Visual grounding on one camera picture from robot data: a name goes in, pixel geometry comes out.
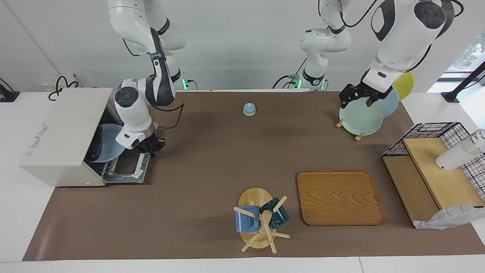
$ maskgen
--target brown table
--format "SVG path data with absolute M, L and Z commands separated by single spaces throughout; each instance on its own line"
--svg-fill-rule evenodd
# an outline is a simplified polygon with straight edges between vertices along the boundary
M 413 228 L 381 154 L 412 126 L 402 105 L 360 142 L 335 128 L 337 93 L 179 93 L 185 109 L 142 185 L 56 188 L 24 260 L 485 254 L 471 224 Z M 242 113 L 244 103 L 256 115 Z M 154 121 L 176 113 L 151 109 Z M 304 170 L 365 170 L 374 178 L 386 223 L 310 227 L 301 220 L 295 176 Z M 261 187 L 288 196 L 278 253 L 249 249 L 235 231 L 233 206 Z

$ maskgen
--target yellow plate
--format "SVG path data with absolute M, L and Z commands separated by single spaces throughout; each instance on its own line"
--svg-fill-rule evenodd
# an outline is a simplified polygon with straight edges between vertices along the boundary
M 397 79 L 393 84 L 399 94 L 399 100 L 403 100 L 407 97 L 414 87 L 414 77 L 413 73 L 406 72 L 399 79 Z

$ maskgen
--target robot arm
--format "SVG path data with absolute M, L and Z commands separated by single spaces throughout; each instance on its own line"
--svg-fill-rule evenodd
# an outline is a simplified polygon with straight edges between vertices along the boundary
M 361 82 L 347 85 L 340 93 L 341 107 L 362 97 L 369 97 L 367 106 L 386 98 L 392 83 L 442 32 L 446 19 L 443 8 L 432 1 L 411 5 L 383 39 Z
M 157 138 L 147 106 L 168 106 L 174 101 L 173 82 L 181 72 L 174 56 L 165 54 L 163 45 L 178 50 L 185 46 L 185 38 L 170 25 L 160 0 L 108 0 L 108 12 L 113 29 L 139 50 L 148 52 L 154 68 L 147 78 L 124 80 L 115 93 L 115 106 L 124 122 L 116 141 L 127 149 L 155 156 L 165 141 Z
M 342 1 L 342 14 L 351 0 Z M 300 38 L 300 47 L 307 54 L 307 62 L 299 78 L 302 87 L 317 90 L 321 88 L 328 66 L 325 52 L 345 51 L 350 46 L 350 32 L 344 26 L 339 13 L 338 0 L 325 0 L 321 9 L 321 18 L 328 25 L 326 29 L 310 29 Z

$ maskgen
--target white wall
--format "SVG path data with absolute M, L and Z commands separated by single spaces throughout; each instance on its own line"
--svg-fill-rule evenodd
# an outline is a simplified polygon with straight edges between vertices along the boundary
M 201 89 L 269 88 L 279 76 L 294 73 L 305 58 L 298 46 L 300 34 L 325 27 L 316 0 L 162 2 L 172 23 L 187 36 L 187 46 L 174 52 L 178 63 Z M 353 1 L 349 23 L 371 2 Z M 415 70 L 415 91 L 425 92 L 485 28 L 482 2 L 462 2 L 465 13 Z M 0 0 L 0 15 L 0 76 L 20 91 L 40 91 L 44 79 L 57 71 L 76 73 L 85 86 L 108 87 L 151 73 L 148 57 L 131 57 L 111 29 L 104 0 Z M 328 54 L 331 90 L 358 83 L 373 58 L 379 42 L 369 22 L 370 17 L 351 29 L 348 51 Z

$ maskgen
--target white countertop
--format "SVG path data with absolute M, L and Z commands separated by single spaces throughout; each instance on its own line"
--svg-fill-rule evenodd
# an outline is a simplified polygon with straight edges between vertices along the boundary
M 22 93 L 14 103 L 0 104 L 0 272 L 203 273 L 256 268 L 275 272 L 485 272 L 485 255 L 20 262 L 54 188 L 17 163 L 53 104 L 47 93 Z M 459 104 L 444 102 L 440 94 L 413 93 L 403 104 L 415 123 L 458 121 L 470 132 L 477 129 Z M 473 226 L 485 241 L 485 220 Z

